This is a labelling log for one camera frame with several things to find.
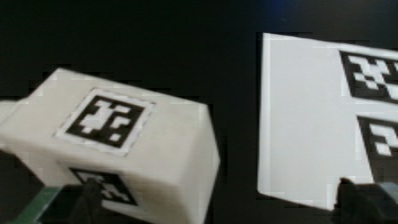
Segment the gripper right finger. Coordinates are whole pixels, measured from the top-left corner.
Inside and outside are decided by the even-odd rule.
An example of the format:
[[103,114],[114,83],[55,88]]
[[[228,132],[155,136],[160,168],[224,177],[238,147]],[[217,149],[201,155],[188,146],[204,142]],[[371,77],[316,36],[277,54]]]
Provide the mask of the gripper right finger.
[[355,184],[343,178],[332,210],[334,224],[398,224],[398,184]]

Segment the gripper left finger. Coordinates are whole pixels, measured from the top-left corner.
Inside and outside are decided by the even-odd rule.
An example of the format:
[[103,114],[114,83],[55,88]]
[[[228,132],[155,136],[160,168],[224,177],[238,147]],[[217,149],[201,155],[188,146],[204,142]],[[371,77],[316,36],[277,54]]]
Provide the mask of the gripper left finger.
[[100,211],[100,183],[89,179],[41,189],[11,224],[100,224]]

